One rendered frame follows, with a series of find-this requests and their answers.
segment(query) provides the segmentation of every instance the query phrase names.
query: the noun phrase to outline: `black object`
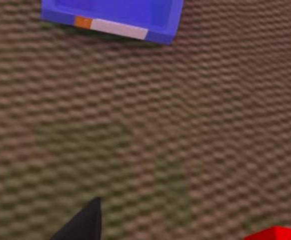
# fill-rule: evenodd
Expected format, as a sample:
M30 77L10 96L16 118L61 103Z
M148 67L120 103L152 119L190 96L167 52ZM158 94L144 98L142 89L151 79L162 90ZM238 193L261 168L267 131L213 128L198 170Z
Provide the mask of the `black object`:
M96 197L50 240L101 240L101 198Z

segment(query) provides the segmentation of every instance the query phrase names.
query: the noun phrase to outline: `blue plastic tray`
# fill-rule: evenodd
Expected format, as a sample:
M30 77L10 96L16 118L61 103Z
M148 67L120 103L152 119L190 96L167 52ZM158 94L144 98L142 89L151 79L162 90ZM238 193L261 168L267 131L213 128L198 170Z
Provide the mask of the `blue plastic tray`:
M41 18L110 34L170 44L184 0L42 0Z

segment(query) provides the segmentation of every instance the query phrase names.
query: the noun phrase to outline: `woven fabric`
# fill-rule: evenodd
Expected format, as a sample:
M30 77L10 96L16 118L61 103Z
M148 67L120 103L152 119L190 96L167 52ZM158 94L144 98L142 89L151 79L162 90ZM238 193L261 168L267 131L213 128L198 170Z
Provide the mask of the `woven fabric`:
M291 227L291 0L186 0L170 46L0 0L0 240L96 196L104 240Z

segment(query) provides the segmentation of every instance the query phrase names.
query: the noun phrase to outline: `white strip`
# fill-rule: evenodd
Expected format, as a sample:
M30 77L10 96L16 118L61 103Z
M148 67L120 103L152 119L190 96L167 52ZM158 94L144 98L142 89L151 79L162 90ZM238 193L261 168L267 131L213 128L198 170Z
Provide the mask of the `white strip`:
M146 28L102 19L93 19L91 29L141 40L144 40L148 34L148 29Z

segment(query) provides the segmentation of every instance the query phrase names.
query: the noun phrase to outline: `textured carpet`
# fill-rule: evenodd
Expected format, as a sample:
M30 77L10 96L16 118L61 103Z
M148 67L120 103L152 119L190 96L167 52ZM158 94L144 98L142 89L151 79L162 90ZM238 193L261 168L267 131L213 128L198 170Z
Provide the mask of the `textured carpet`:
M291 0L185 0L170 46L0 0L0 240L95 196L104 240L291 227Z

